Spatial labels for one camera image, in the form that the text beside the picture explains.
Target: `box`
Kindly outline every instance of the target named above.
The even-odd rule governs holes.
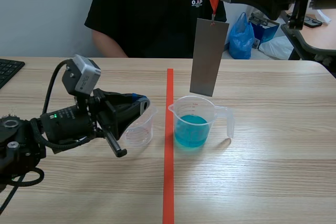
[[[254,48],[259,48],[261,43],[273,39],[274,34],[277,32],[280,25],[272,20],[256,17],[253,13],[249,21],[251,22],[254,31]]]

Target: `keyboard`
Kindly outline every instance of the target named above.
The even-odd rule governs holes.
[[[22,61],[0,59],[0,89],[25,65]]]

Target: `blue plastic bag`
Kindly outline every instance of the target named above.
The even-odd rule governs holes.
[[[229,34],[229,53],[234,59],[249,60],[254,42],[251,23],[247,22],[246,13],[242,13]]]

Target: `red tape line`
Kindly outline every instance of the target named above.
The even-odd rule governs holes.
[[[168,68],[163,172],[163,224],[174,224],[174,118],[173,112],[168,109],[173,102],[174,69]]]

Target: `empty measuring cup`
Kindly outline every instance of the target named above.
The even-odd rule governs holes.
[[[168,109],[174,113],[175,139],[184,146],[197,147],[204,144],[217,117],[227,118],[227,136],[234,136],[235,120],[232,110],[215,106],[205,98],[182,97]]]
[[[131,146],[143,146],[153,138],[153,117],[157,108],[150,105],[148,109],[136,119],[124,132],[123,138]]]

